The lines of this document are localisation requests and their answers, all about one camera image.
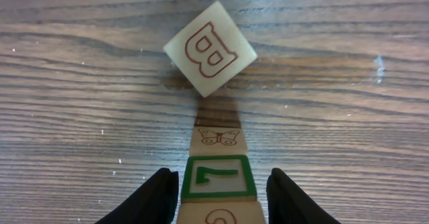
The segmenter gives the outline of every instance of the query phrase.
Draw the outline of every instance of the green number 2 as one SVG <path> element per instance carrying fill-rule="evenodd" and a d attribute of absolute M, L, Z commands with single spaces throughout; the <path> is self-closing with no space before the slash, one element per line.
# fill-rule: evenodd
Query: green number 2
<path fill-rule="evenodd" d="M 198 167 L 196 169 L 196 183 L 203 184 L 210 182 L 209 178 L 206 178 L 206 174 L 214 175 L 236 175 L 239 174 L 238 170 L 215 170 L 212 168 Z"/>

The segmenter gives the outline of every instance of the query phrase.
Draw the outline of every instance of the block top face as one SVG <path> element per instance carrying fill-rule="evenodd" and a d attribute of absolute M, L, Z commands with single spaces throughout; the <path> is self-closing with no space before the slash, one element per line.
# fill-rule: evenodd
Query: block top face
<path fill-rule="evenodd" d="M 203 97 L 257 58 L 218 1 L 174 36 L 164 51 Z"/>
<path fill-rule="evenodd" d="M 228 127 L 194 127 L 189 156 L 247 155 L 243 131 Z"/>
<path fill-rule="evenodd" d="M 183 203 L 256 201 L 247 156 L 193 156 L 186 165 Z"/>
<path fill-rule="evenodd" d="M 188 203 L 179 209 L 177 224 L 265 224 L 261 204 L 241 203 Z"/>

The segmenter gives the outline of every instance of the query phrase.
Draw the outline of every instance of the butterfly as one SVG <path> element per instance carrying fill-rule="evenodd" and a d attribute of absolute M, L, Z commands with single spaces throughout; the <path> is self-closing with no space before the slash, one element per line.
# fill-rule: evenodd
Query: butterfly
<path fill-rule="evenodd" d="M 239 135 L 240 131 L 228 131 L 224 133 L 216 133 L 208 129 L 198 129 L 201 133 L 203 144 L 212 145 L 215 143 L 222 143 L 225 146 L 233 146 L 237 144 L 235 137 Z"/>

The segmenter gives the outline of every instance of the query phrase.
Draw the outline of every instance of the wooden table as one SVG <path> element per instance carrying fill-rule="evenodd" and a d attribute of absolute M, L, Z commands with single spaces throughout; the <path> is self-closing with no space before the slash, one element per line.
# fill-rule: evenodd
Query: wooden table
<path fill-rule="evenodd" d="M 429 0 L 219 1 L 259 58 L 201 99 L 162 46 L 214 0 L 0 0 L 1 223 L 181 182 L 195 122 L 241 125 L 265 214 L 279 167 L 341 223 L 429 223 Z"/>

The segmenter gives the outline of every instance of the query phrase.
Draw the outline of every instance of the wooden block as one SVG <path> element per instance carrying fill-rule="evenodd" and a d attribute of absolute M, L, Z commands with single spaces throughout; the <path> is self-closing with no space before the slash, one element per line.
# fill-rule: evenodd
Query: wooden block
<path fill-rule="evenodd" d="M 215 2 L 165 46 L 196 90 L 206 97 L 257 55 L 221 3 Z"/>
<path fill-rule="evenodd" d="M 194 127 L 189 156 L 247 155 L 243 131 L 227 127 Z"/>
<path fill-rule="evenodd" d="M 190 203 L 179 209 L 177 224 L 265 224 L 261 204 Z"/>
<path fill-rule="evenodd" d="M 247 156 L 192 156 L 186 164 L 182 203 L 256 201 Z"/>

